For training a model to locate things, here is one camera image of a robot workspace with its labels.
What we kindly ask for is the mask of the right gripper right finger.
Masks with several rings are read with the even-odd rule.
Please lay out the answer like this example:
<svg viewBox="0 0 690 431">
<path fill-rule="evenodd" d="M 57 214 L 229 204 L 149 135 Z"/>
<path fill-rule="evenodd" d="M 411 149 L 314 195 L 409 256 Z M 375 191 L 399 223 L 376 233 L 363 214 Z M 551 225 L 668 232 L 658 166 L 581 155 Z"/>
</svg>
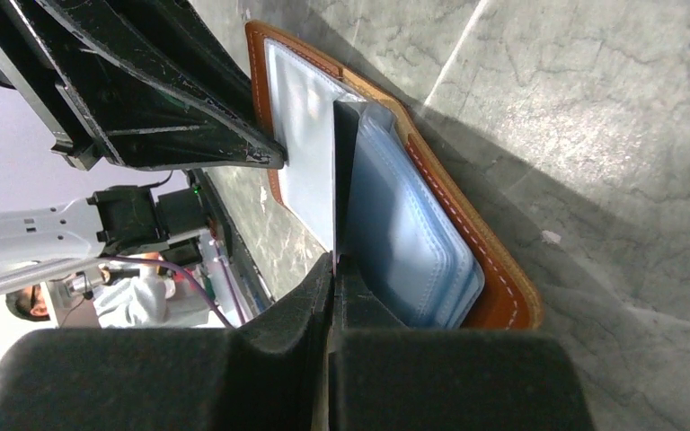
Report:
<svg viewBox="0 0 690 431">
<path fill-rule="evenodd" d="M 340 258 L 332 281 L 333 430 L 591 430 L 565 349 L 528 330 L 416 330 Z"/>
</svg>

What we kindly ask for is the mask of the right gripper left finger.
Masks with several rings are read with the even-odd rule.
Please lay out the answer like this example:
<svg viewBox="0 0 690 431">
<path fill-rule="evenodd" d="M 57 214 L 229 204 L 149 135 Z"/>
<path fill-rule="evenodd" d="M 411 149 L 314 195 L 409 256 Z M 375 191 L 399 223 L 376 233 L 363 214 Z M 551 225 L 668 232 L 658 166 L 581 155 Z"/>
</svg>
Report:
<svg viewBox="0 0 690 431">
<path fill-rule="evenodd" d="M 332 256 L 230 329 L 37 330 L 0 362 L 0 430 L 309 430 Z"/>
</svg>

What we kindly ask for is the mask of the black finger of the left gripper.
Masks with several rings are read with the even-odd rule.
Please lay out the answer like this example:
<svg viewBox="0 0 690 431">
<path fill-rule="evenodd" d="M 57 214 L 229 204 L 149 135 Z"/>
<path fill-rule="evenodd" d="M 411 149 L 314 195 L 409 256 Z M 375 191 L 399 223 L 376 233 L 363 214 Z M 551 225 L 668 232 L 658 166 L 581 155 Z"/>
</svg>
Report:
<svg viewBox="0 0 690 431">
<path fill-rule="evenodd" d="M 88 171 L 276 169 L 250 78 L 186 1 L 0 1 L 0 87 Z"/>
</svg>

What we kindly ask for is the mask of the brown leather card holder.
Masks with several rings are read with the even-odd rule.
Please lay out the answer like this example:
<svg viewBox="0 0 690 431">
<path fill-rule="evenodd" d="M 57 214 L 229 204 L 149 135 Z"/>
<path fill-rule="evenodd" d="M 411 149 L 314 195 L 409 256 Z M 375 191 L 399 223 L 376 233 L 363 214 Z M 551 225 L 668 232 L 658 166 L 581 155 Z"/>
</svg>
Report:
<svg viewBox="0 0 690 431">
<path fill-rule="evenodd" d="M 485 275 L 483 293 L 464 318 L 463 327 L 538 329 L 544 319 L 544 307 L 535 285 L 450 177 L 405 106 L 380 86 L 288 32 L 260 21 L 247 22 L 244 30 L 250 59 L 253 105 L 262 129 L 266 132 L 273 130 L 268 67 L 266 56 L 261 51 L 267 40 L 281 43 L 312 64 L 314 70 L 339 84 L 349 84 L 359 93 L 386 106 L 397 118 L 398 135 L 412 163 L 419 169 L 474 257 L 482 262 Z"/>
</svg>

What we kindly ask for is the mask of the dark credit card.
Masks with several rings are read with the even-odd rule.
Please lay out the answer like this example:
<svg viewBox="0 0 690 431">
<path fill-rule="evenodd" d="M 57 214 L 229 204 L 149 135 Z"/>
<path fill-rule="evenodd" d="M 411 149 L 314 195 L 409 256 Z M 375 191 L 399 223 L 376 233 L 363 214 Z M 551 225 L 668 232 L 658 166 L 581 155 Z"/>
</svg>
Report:
<svg viewBox="0 0 690 431">
<path fill-rule="evenodd" d="M 345 101 L 333 103 L 334 132 L 334 247 L 332 252 L 333 275 L 337 275 L 347 225 L 350 184 L 356 149 L 360 114 L 355 104 Z"/>
</svg>

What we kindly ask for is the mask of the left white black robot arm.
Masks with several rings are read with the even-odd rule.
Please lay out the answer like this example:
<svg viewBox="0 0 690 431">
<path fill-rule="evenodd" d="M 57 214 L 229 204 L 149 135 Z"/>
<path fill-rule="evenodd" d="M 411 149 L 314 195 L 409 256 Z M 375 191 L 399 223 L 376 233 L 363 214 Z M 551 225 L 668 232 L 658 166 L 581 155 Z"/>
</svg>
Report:
<svg viewBox="0 0 690 431">
<path fill-rule="evenodd" d="M 0 87 L 17 91 L 88 171 L 277 169 L 285 148 L 255 118 L 250 78 L 187 1 L 0 1 Z M 99 258 L 161 251 L 206 226 L 200 203 L 115 186 L 0 213 L 0 294 Z"/>
</svg>

